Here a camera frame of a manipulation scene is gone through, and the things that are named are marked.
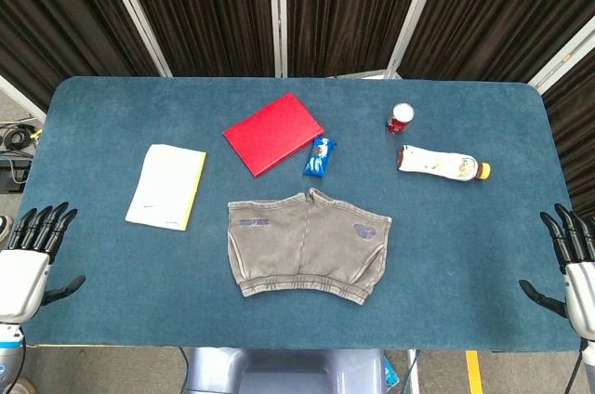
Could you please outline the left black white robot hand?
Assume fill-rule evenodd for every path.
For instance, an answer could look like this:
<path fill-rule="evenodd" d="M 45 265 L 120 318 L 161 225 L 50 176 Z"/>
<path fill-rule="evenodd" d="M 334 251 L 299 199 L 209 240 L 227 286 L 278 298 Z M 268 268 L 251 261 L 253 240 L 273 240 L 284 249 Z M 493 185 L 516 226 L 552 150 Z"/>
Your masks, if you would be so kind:
<path fill-rule="evenodd" d="M 58 289 L 46 283 L 64 235 L 77 210 L 63 202 L 40 210 L 32 208 L 11 231 L 7 247 L 0 251 L 0 323 L 23 324 L 46 305 L 75 293 L 84 275 Z"/>

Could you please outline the brown folding screen panel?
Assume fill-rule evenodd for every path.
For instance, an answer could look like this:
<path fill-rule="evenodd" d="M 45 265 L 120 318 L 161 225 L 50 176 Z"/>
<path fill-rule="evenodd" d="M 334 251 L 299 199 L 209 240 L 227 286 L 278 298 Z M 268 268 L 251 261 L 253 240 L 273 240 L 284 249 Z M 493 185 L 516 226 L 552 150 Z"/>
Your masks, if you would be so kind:
<path fill-rule="evenodd" d="M 427 0 L 398 73 L 527 83 L 594 16 L 595 0 Z"/>
<path fill-rule="evenodd" d="M 121 0 L 163 76 L 273 77 L 272 0 Z"/>
<path fill-rule="evenodd" d="M 289 76 L 386 68 L 411 1 L 287 0 Z"/>
<path fill-rule="evenodd" d="M 171 76 L 140 0 L 0 0 L 0 93 L 43 121 L 73 76 Z"/>

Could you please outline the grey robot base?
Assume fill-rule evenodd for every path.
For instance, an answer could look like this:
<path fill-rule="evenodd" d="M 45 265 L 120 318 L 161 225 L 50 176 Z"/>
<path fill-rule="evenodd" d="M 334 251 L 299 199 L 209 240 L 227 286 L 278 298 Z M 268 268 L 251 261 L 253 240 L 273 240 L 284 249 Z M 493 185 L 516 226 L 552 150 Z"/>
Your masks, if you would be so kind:
<path fill-rule="evenodd" d="M 386 394 L 380 349 L 193 348 L 182 394 Z"/>

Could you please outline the white table leg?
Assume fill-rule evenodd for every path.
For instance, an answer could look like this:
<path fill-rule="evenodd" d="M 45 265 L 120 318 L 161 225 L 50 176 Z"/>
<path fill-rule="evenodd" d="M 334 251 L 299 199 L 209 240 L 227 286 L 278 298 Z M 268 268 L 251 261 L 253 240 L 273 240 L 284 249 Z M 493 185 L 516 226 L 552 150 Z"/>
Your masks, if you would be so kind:
<path fill-rule="evenodd" d="M 419 380 L 418 380 L 418 359 L 420 355 L 419 349 L 408 349 L 407 357 L 409 360 L 408 376 L 406 377 L 405 385 L 403 387 L 403 394 L 419 394 Z"/>

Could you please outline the grey floor power box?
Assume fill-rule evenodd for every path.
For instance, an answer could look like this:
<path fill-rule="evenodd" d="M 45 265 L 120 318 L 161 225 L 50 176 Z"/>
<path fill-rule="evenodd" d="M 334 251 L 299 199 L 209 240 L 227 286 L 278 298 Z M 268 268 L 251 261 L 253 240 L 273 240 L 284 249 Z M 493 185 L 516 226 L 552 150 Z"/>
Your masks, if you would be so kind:
<path fill-rule="evenodd" d="M 28 157 L 0 155 L 0 194 L 24 191 L 32 161 Z"/>

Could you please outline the red can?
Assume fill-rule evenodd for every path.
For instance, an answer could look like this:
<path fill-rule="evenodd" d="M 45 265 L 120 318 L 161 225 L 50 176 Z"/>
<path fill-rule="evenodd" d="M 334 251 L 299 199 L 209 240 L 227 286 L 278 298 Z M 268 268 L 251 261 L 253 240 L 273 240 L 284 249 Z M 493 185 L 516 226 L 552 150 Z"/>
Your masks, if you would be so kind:
<path fill-rule="evenodd" d="M 402 133 L 414 119 L 415 111 L 408 103 L 396 104 L 387 122 L 387 130 L 392 134 Z"/>

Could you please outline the white labelled drink bottle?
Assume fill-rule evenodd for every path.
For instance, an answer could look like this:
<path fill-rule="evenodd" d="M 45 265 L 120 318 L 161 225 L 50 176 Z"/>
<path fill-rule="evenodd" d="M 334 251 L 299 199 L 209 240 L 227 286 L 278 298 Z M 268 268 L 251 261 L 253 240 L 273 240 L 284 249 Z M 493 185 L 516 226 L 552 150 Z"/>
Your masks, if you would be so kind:
<path fill-rule="evenodd" d="M 429 174 L 457 181 L 486 180 L 491 165 L 474 157 L 454 152 L 429 151 L 403 145 L 398 152 L 397 168 L 403 172 Z"/>

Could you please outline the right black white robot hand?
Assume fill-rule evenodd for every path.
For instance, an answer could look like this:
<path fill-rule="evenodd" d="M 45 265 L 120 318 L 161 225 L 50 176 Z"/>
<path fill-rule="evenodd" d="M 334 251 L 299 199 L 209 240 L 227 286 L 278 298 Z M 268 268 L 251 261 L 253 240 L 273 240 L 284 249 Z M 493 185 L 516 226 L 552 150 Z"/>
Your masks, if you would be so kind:
<path fill-rule="evenodd" d="M 520 280 L 523 292 L 537 305 L 567 319 L 575 332 L 595 342 L 595 217 L 581 217 L 562 204 L 554 205 L 554 219 L 542 212 L 564 283 L 563 301 L 539 293 Z"/>

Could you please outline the blue cookie pack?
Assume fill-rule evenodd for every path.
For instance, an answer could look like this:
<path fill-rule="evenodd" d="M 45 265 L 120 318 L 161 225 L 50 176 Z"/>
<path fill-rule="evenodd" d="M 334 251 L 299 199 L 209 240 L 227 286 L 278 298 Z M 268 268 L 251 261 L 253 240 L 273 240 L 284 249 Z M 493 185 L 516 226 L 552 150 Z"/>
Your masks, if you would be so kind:
<path fill-rule="evenodd" d="M 326 168 L 332 150 L 337 143 L 329 138 L 317 137 L 313 140 L 303 174 L 306 176 L 325 177 Z"/>

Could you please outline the red notebook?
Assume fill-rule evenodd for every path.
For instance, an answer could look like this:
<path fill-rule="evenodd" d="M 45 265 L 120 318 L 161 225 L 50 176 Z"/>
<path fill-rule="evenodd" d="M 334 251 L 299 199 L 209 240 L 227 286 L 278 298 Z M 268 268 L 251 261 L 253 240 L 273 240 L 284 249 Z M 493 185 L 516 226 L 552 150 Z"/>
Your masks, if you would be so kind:
<path fill-rule="evenodd" d="M 229 127 L 223 136 L 253 177 L 259 177 L 324 133 L 293 92 Z"/>

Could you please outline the grey shorts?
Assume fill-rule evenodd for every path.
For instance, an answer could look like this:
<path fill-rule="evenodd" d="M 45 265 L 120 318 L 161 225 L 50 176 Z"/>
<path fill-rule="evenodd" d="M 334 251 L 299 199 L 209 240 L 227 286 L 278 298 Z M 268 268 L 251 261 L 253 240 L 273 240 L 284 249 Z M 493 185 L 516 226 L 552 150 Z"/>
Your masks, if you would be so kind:
<path fill-rule="evenodd" d="M 315 188 L 230 202 L 228 213 L 231 273 L 245 297 L 313 290 L 362 305 L 384 274 L 390 217 Z"/>

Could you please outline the white yellow notepad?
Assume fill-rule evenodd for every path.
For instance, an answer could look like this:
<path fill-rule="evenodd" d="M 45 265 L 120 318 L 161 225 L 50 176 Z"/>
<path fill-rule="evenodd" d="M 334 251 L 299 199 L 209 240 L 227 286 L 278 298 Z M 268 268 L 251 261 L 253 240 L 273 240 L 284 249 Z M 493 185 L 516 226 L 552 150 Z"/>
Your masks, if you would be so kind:
<path fill-rule="evenodd" d="M 192 212 L 206 153 L 166 144 L 152 144 L 126 221 L 184 231 Z"/>

